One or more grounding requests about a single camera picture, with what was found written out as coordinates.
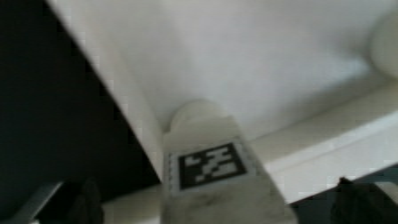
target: black object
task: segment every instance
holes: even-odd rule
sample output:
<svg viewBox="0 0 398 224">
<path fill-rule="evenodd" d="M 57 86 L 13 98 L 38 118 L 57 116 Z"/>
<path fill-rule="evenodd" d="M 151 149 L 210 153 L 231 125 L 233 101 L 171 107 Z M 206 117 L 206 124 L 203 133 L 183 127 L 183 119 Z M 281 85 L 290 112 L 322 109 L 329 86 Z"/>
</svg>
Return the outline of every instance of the black object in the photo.
<svg viewBox="0 0 398 224">
<path fill-rule="evenodd" d="M 333 224 L 398 223 L 398 205 L 373 183 L 342 178 L 331 218 Z"/>
<path fill-rule="evenodd" d="M 15 217 L 2 221 L 0 224 L 29 224 L 38 218 L 38 214 L 47 207 L 48 201 L 59 192 L 63 182 L 47 184 L 34 193 Z"/>
<path fill-rule="evenodd" d="M 43 183 L 95 177 L 103 201 L 158 184 L 127 119 L 45 0 L 0 1 L 0 136 L 0 220 Z"/>
<path fill-rule="evenodd" d="M 103 209 L 96 182 L 66 183 L 38 214 L 41 224 L 102 224 Z"/>
<path fill-rule="evenodd" d="M 45 185 L 16 216 L 0 224 L 103 224 L 102 196 L 96 182 Z"/>
</svg>

